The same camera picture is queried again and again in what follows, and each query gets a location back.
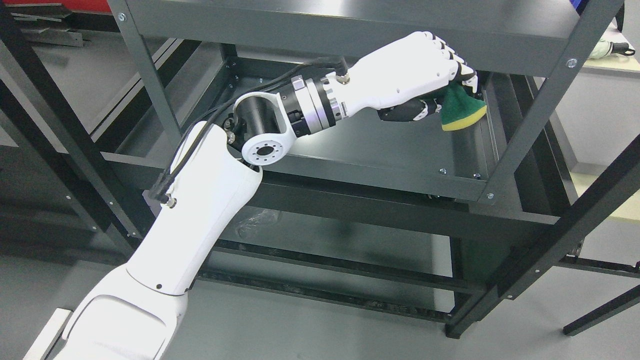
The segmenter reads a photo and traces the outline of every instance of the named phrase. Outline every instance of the metal strip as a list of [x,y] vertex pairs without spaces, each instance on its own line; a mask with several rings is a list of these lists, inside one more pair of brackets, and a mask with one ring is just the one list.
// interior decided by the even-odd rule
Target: metal strip
[[289,295],[302,299],[328,302],[330,304],[357,307],[359,309],[372,310],[379,313],[407,316],[410,318],[428,320],[432,322],[447,323],[449,322],[450,317],[449,314],[442,311],[424,309],[421,307],[402,304],[393,304],[385,301],[365,299],[361,297],[332,293],[323,290],[315,290],[282,282],[273,282],[226,274],[220,272],[219,270],[202,270],[198,273],[196,279],[239,286],[241,288],[268,291],[270,293]]
[[578,335],[638,303],[640,303],[640,285],[565,326],[562,332],[567,336]]
[[559,266],[561,268],[599,272],[601,274],[635,277],[636,279],[640,279],[640,267],[638,265],[632,266],[619,263],[610,263],[608,261],[565,256],[560,259],[558,264],[556,264],[555,266]]
[[236,241],[218,240],[213,247],[213,251],[312,268],[320,268],[345,274],[372,277],[374,279],[403,282],[405,284],[426,286],[428,288],[473,294],[484,293],[485,291],[484,285],[482,284],[475,284],[461,279],[453,279],[452,277],[390,268],[387,266],[361,263],[358,261],[329,258],[326,256],[306,254],[303,252],[284,249],[274,249],[271,247],[239,243]]

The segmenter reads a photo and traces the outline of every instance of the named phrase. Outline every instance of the metal rack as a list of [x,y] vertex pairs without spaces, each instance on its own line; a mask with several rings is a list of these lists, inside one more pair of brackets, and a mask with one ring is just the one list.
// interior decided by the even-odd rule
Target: metal rack
[[[364,149],[357,159],[360,162],[339,158],[340,154],[322,156],[326,153],[316,153],[312,147],[299,148],[297,156],[288,156],[266,169],[263,184],[249,203],[448,236],[452,277],[237,241],[219,241],[213,251],[454,291],[455,306],[450,311],[219,268],[204,267],[200,279],[442,322],[447,336],[459,338],[500,301],[517,298],[551,266],[571,263],[575,257],[566,255],[640,186],[640,140],[636,138],[574,202],[564,187],[566,166],[553,129],[547,124],[622,1],[592,0],[579,18],[567,1],[504,0],[464,6],[418,0],[405,1],[403,6],[382,0],[350,1],[340,6],[329,0],[313,4],[286,0],[109,3],[148,98],[140,95],[139,81],[127,85],[122,101],[106,109],[99,131],[89,136],[3,11],[0,53],[7,60],[3,60],[1,73],[4,86],[0,106],[7,118],[3,119],[3,128],[11,129],[11,137],[22,150],[34,148],[31,156],[43,161],[60,179],[56,186],[72,191],[76,187],[70,184],[77,183],[90,194],[65,195],[81,218],[74,219],[76,227],[82,227],[78,226],[80,223],[89,231],[109,234],[124,256],[131,253],[136,246],[133,239],[142,237],[152,220],[140,192],[133,189],[148,189],[164,165],[149,157],[117,152],[125,141],[142,141],[137,140],[134,131],[141,115],[136,106],[131,106],[133,100],[142,103],[138,107],[143,110],[149,100],[152,102],[163,130],[155,141],[177,144],[189,120],[199,111],[230,92],[241,91],[262,78],[273,78],[291,66],[238,56],[237,45],[356,58],[407,33],[428,29],[447,39],[476,69],[490,73],[484,89],[489,112],[480,125],[454,135],[422,128],[429,137],[425,143],[432,148],[409,158],[405,167],[389,167],[384,159],[362,163],[375,148],[362,142],[357,144]],[[145,45],[144,37],[149,36],[172,39],[162,52],[152,56]],[[189,40],[174,40],[176,37]],[[201,42],[222,43],[220,66],[210,74],[211,80],[198,89],[200,93],[189,110],[176,117],[165,87],[175,75],[176,65],[168,66],[165,72],[163,64],[177,63],[179,68]],[[546,78],[539,91],[531,76]],[[48,146],[48,139],[31,120],[31,109],[44,118],[68,154]],[[371,114],[365,113],[362,119],[351,120],[356,127],[358,121],[370,118]],[[350,125],[340,125],[345,138],[338,140],[347,143],[347,136],[353,132]],[[372,127],[370,134],[381,132]],[[395,131],[396,136],[407,133]],[[322,149],[332,144],[328,138],[318,138]],[[390,156],[411,153],[416,143],[409,139],[406,144],[405,152],[400,149]],[[344,150],[349,154],[354,151],[357,149]],[[446,175],[438,170],[445,167],[449,169]],[[76,199],[92,202],[75,203]],[[98,210],[91,213],[88,209]],[[14,213],[38,221],[31,213],[18,211],[9,211],[9,217],[17,216]],[[48,218],[55,218],[57,224],[66,224],[73,218],[61,220],[50,215]],[[6,251],[20,252],[11,249]],[[42,250],[51,258],[50,248]],[[478,259],[475,254],[480,253],[489,255]],[[601,270],[601,265],[576,261],[572,266]],[[637,271],[628,273],[637,276]]]

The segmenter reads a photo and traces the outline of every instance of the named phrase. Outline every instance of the robotic hand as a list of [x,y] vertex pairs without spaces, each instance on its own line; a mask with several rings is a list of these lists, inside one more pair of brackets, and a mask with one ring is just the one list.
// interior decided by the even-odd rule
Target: robotic hand
[[[413,102],[402,112],[419,120],[436,110],[419,97],[452,82],[477,90],[473,69],[428,32],[386,45],[348,71],[335,68],[320,79],[294,76],[278,94],[242,95],[233,102],[227,130],[213,124],[215,116],[195,124],[159,180],[164,205],[156,222],[131,259],[80,303],[56,360],[160,359],[182,321],[200,265],[258,188],[260,165],[281,159],[297,137],[366,107],[393,111]],[[241,151],[242,159],[227,145]]]

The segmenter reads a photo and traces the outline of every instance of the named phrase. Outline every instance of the white object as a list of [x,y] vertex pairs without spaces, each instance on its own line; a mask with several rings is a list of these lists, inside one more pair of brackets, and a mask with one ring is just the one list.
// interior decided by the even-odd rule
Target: white object
[[[289,152],[289,149],[291,149],[291,146],[293,146],[293,143],[297,138],[293,128],[291,127],[291,123],[287,118],[287,113],[284,110],[280,94],[271,94],[267,92],[249,92],[244,94],[236,100],[234,113],[236,112],[238,104],[248,97],[253,96],[261,97],[269,101],[272,106],[271,109],[276,115],[276,121],[278,122],[278,128],[281,133],[265,133],[250,138],[242,147],[242,157],[245,161],[253,165],[270,165],[282,159]],[[273,151],[266,155],[260,155],[257,151],[265,146],[272,147]]]
[[186,294],[151,290],[121,265],[80,302],[62,333],[67,343],[55,360],[160,359],[186,309]]
[[[193,128],[172,168],[203,126]],[[168,191],[175,206],[160,211],[129,262],[82,300],[56,360],[160,359],[182,321],[198,268],[261,180],[262,170],[233,158],[226,132],[212,126]]]
[[[400,105],[447,86],[458,74],[473,74],[464,60],[429,32],[414,32],[375,50],[349,69],[342,84],[335,72],[326,75],[344,117],[363,108],[377,110]],[[477,76],[463,82],[476,90]]]
[[[202,126],[204,122],[193,128],[172,168]],[[167,192],[176,205],[160,211],[127,263],[129,274],[161,293],[185,293],[222,230],[253,197],[261,181],[262,170],[254,171],[231,156],[226,132],[211,126]]]
[[55,309],[22,360],[46,359],[72,313],[71,310]]

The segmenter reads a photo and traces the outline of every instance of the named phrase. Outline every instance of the metal shelf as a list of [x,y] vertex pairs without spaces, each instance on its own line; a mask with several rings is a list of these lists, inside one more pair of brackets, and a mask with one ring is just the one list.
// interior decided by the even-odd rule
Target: metal shelf
[[[210,272],[200,274],[200,279],[444,322],[447,336],[459,338],[500,301],[515,299],[558,264],[580,236],[590,232],[624,196],[637,189],[637,181],[633,181],[638,178],[638,162],[633,155],[634,151],[637,153],[638,140],[607,169],[603,175],[606,177],[594,190],[572,205],[573,199],[563,187],[563,164],[554,149],[553,131],[545,125],[601,35],[600,28],[606,27],[609,15],[620,3],[621,0],[592,0],[578,18],[569,2],[551,0],[470,4],[418,0],[401,4],[382,0],[354,0],[348,4],[111,0],[111,9],[148,92],[143,104],[148,105],[150,99],[155,111],[148,111],[143,117],[141,110],[147,111],[148,107],[134,101],[140,94],[140,83],[123,89],[137,89],[137,95],[132,99],[124,95],[109,107],[108,118],[101,123],[103,133],[111,134],[107,139],[98,134],[87,139],[87,134],[77,130],[81,127],[79,120],[65,105],[53,105],[64,103],[64,97],[44,91],[52,88],[51,79],[38,68],[37,61],[29,61],[28,51],[14,46],[20,36],[11,30],[6,17],[0,20],[13,33],[0,32],[0,51],[9,55],[5,66],[8,75],[2,75],[3,81],[5,76],[17,79],[18,90],[28,90],[26,105],[52,115],[44,119],[64,136],[62,145],[71,150],[68,155],[40,153],[41,160],[54,158],[60,164],[63,159],[74,164],[74,168],[50,170],[58,175],[73,174],[67,179],[70,184],[85,176],[89,182],[79,183],[90,183],[93,190],[100,191],[93,195],[94,203],[77,208],[79,215],[84,214],[83,223],[89,227],[98,225],[94,230],[109,233],[118,249],[128,255],[135,244],[125,238],[127,233],[122,229],[113,228],[119,221],[131,221],[127,230],[137,231],[138,220],[128,218],[135,212],[121,208],[119,201],[139,202],[141,197],[123,192],[120,186],[150,188],[189,121],[231,92],[241,91],[260,77],[273,78],[291,66],[243,58],[238,56],[235,44],[281,49],[285,53],[295,50],[295,55],[302,52],[357,57],[415,30],[428,29],[442,36],[475,68],[492,72],[484,88],[489,105],[486,119],[468,130],[444,133],[437,118],[408,125],[385,124],[373,112],[364,111],[325,133],[301,139],[294,154],[265,169],[263,182],[249,205],[325,220],[339,219],[364,227],[382,226],[400,235],[412,231],[448,236],[452,277],[403,273],[397,279],[406,284],[411,281],[409,277],[420,277],[430,279],[423,283],[428,288],[453,289],[455,307],[441,312],[423,308],[429,305],[428,301],[417,304],[410,300],[413,306],[404,306],[392,297],[377,301],[365,299],[362,293],[349,296],[343,293],[344,288],[320,290],[314,288],[318,283],[307,287],[301,283],[303,279],[283,283],[282,279],[249,274],[248,268],[234,270],[242,274],[208,269]],[[189,73],[188,69],[196,66],[186,67],[171,81],[178,71],[169,71],[169,77],[163,75],[164,70],[156,71],[158,59],[163,57],[150,55],[143,38],[149,36],[191,39],[184,40],[191,49],[187,51],[193,55],[191,61],[206,61],[208,52],[200,50],[211,45],[203,43],[195,50],[196,43],[223,44],[220,57],[212,57],[210,64],[199,68],[199,73],[206,74],[204,79],[195,81],[196,72]],[[184,60],[179,61],[180,66],[188,63]],[[547,80],[538,91],[529,79],[506,73],[544,76]],[[185,92],[185,86],[192,91]],[[17,102],[11,99],[10,89],[2,90],[9,91],[6,97]],[[15,134],[20,133],[21,126],[29,125],[28,114],[14,111],[18,108],[3,108],[12,114],[9,120]],[[414,128],[401,129],[403,126]],[[42,136],[34,140],[27,135],[21,138],[21,147],[44,142]],[[446,176],[439,172],[441,168],[447,169]],[[482,179],[472,178],[476,172],[483,175]],[[61,186],[68,187],[69,182]],[[116,201],[111,202],[112,197],[105,194],[116,195]],[[434,199],[427,194],[441,197]],[[89,211],[94,207],[107,215]],[[147,210],[146,206],[138,209]],[[263,243],[253,245],[258,246],[221,242],[214,252],[243,256],[245,262],[258,258],[274,264],[273,268],[286,263],[349,276],[363,271],[360,266],[364,266],[376,273],[377,279],[391,273],[398,275],[402,270],[397,265],[380,267],[384,264],[374,265],[375,261],[363,265],[339,263],[340,257],[331,252],[318,257],[313,251],[287,249],[287,244],[281,249]]]

